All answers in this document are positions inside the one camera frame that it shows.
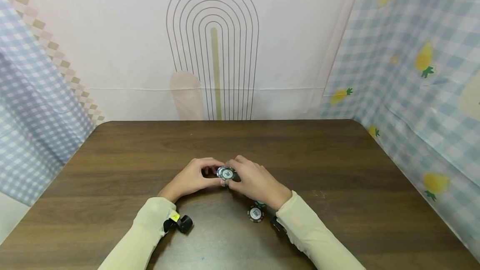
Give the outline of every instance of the white chip center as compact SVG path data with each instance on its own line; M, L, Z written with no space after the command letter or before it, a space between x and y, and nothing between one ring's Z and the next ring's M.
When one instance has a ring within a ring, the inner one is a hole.
M222 172L222 176L225 178L225 179L231 179L233 177L233 171L231 171L230 169L225 169L223 172Z
M258 220L262 217L262 211L259 208L254 207L250 210L250 217L252 217L253 220Z

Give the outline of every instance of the wood grain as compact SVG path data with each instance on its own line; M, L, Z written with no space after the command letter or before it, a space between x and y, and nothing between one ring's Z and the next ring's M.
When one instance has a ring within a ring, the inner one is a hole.
M479 264L358 123L108 122L73 156L0 246L0 269L93 270L145 201L193 157L242 154L297 191L367 269ZM252 201L225 188L182 198L195 223L169 233L149 269L314 269Z

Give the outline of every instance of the white wall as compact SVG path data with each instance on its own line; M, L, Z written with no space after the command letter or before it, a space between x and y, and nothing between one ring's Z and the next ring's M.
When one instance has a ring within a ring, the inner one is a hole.
M176 120L170 0L34 0L108 120ZM310 118L354 0L252 0L260 22L254 119Z
M0 244L25 216L30 207L0 193Z

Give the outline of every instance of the blue gingham fabric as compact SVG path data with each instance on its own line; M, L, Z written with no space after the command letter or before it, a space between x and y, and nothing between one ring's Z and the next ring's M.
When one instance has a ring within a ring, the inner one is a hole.
M0 192L32 205L92 127L25 23L0 0Z
M480 260L480 121L458 108L480 75L480 0L378 3L355 1L319 117L377 128L376 141ZM434 73L425 78L415 59L426 42ZM335 92L348 88L332 105ZM427 173L448 179L435 200Z

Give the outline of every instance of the light yellow sleeve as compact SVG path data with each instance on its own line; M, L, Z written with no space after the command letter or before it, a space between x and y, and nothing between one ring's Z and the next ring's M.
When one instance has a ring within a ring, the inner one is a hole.
M108 254L98 270L145 270L158 241L165 235L163 223L177 207L163 197L147 200L133 225Z
M317 269L365 269L294 191L278 210L277 220L287 230L290 242L305 253Z

